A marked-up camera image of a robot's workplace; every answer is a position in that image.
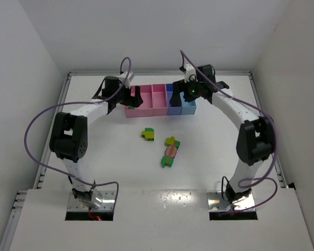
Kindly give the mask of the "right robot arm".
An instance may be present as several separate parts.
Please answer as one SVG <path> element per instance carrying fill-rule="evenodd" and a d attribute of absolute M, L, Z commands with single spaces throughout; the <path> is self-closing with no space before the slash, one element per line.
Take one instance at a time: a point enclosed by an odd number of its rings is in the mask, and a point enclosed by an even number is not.
<path fill-rule="evenodd" d="M 223 81 L 216 81 L 215 69 L 211 65 L 194 68 L 182 65 L 183 80 L 173 83 L 171 105 L 179 106 L 181 101 L 191 102 L 203 98 L 220 109 L 238 129 L 236 152 L 239 161 L 235 172 L 225 186 L 223 198 L 232 203 L 251 191 L 251 183 L 262 163 L 275 150 L 273 127 L 264 116 L 258 116 L 233 96 L 230 87 Z"/>

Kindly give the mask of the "brown lego plate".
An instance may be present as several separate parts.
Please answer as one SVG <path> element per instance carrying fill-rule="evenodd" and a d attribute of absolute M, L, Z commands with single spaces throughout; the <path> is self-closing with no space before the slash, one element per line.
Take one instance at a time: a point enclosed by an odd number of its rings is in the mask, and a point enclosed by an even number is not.
<path fill-rule="evenodd" d="M 166 159 L 166 166 L 171 167 L 173 165 L 174 162 L 174 158 L 177 154 L 177 141 L 174 141 L 174 143 L 170 146 L 167 147 L 167 159 Z"/>

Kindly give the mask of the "light blue container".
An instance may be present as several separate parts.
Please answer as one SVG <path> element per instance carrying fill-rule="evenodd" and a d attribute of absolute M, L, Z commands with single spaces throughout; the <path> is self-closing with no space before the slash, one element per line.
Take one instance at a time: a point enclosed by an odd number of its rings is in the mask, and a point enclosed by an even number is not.
<path fill-rule="evenodd" d="M 194 115 L 196 111 L 196 103 L 195 101 L 186 102 L 183 95 L 181 94 L 181 102 L 182 102 L 182 115 Z"/>

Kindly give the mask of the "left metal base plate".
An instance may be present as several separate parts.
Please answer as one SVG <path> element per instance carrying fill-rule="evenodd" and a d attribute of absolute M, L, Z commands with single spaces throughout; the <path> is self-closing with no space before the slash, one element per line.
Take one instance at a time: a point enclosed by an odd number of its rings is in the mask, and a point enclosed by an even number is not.
<path fill-rule="evenodd" d="M 71 192 L 67 204 L 67 212 L 88 212 L 91 208 L 93 212 L 112 212 L 114 209 L 116 192 L 111 190 L 97 190 L 92 195 L 91 201 L 81 201 L 74 198 Z"/>

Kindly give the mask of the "metal base plate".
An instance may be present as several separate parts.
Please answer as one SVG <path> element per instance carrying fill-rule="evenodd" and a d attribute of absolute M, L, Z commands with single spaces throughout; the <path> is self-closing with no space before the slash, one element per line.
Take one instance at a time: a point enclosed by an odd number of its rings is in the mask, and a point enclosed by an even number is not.
<path fill-rule="evenodd" d="M 255 202 L 253 193 L 243 196 L 231 203 L 223 200 L 220 190 L 207 191 L 208 210 L 212 213 L 223 212 L 255 212 Z"/>
<path fill-rule="evenodd" d="M 81 201 L 74 198 L 71 192 L 67 204 L 67 212 L 88 212 L 91 208 L 93 212 L 112 212 L 114 209 L 116 192 L 111 190 L 97 190 L 92 195 L 91 201 Z"/>

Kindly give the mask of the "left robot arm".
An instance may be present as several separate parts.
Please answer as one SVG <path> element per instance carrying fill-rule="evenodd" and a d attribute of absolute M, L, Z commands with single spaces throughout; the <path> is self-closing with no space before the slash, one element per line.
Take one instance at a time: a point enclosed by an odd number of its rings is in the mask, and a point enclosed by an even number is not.
<path fill-rule="evenodd" d="M 112 112 L 118 104 L 138 108 L 143 100 L 139 87 L 131 87 L 133 72 L 106 76 L 89 102 L 70 112 L 58 112 L 50 137 L 50 151 L 61 159 L 72 182 L 76 199 L 97 208 L 102 202 L 96 182 L 84 155 L 88 148 L 88 127 L 100 117 Z"/>

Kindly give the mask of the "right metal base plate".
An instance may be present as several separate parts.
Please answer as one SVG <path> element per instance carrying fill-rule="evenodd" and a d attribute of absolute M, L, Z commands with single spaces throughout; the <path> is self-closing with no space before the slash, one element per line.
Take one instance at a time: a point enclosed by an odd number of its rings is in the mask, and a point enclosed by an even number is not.
<path fill-rule="evenodd" d="M 207 191 L 208 210 L 212 213 L 223 212 L 255 212 L 255 202 L 253 193 L 243 196 L 231 203 L 223 200 L 220 190 Z"/>

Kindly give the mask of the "pink divided container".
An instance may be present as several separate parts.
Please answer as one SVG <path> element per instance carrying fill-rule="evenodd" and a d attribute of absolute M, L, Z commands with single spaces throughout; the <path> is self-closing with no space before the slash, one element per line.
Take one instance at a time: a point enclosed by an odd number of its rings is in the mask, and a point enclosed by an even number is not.
<path fill-rule="evenodd" d="M 125 107 L 127 118 L 167 116 L 166 84 L 141 85 L 143 103 L 138 108 Z"/>

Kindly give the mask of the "purple butterfly lego brick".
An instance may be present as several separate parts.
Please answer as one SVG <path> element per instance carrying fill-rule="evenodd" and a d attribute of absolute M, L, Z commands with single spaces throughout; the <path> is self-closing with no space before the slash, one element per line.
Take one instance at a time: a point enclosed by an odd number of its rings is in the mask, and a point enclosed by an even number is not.
<path fill-rule="evenodd" d="M 175 145 L 168 146 L 165 150 L 165 155 L 174 158 L 176 156 L 178 148 Z"/>

